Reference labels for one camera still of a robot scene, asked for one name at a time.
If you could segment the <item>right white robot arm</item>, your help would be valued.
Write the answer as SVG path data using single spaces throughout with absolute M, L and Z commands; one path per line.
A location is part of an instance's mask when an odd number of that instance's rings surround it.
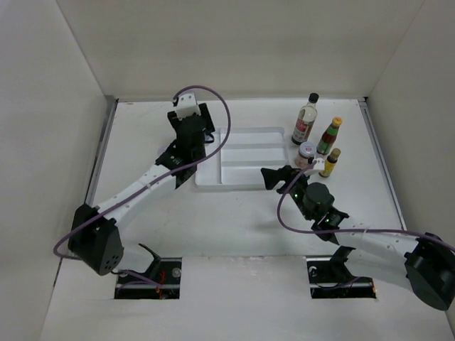
M 303 218 L 312 223 L 300 234 L 316 235 L 336 245 L 330 273 L 338 281 L 376 278 L 408 291 L 436 310 L 447 311 L 454 301 L 454 246 L 432 233 L 376 229 L 357 223 L 337 209 L 323 183 L 309 182 L 319 167 L 261 168 L 267 190 L 289 196 Z

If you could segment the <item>tall dark soy sauce bottle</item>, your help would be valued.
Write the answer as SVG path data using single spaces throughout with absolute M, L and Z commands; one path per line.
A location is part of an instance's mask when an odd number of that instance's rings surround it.
M 316 103 L 319 100 L 319 94 L 313 92 L 309 95 L 308 102 L 300 109 L 294 131 L 291 135 L 291 141 L 300 145 L 309 139 L 314 122 L 318 112 Z

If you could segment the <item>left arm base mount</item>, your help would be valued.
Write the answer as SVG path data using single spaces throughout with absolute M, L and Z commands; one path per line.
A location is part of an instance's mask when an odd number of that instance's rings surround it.
M 114 271 L 117 283 L 114 299 L 117 300 L 176 300 L 180 297 L 182 258 L 160 257 L 144 244 L 139 244 L 153 261 L 145 272 L 136 275 Z

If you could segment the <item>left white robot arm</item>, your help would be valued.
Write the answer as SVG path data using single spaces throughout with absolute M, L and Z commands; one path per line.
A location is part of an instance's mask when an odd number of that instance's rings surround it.
M 155 254 L 145 246 L 127 245 L 122 234 L 141 211 L 179 189 L 197 171 L 198 162 L 206 160 L 213 120 L 205 103 L 191 111 L 182 119 L 177 111 L 167 114 L 176 137 L 138 180 L 96 207 L 76 209 L 68 248 L 96 274 L 132 270 L 144 283 L 159 277 Z

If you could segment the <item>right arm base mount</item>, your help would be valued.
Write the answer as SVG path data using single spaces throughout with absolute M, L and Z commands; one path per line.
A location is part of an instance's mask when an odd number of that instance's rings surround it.
M 376 299 L 373 280 L 353 276 L 345 265 L 352 250 L 350 247 L 339 247 L 332 256 L 306 259 L 310 295 L 313 299 Z

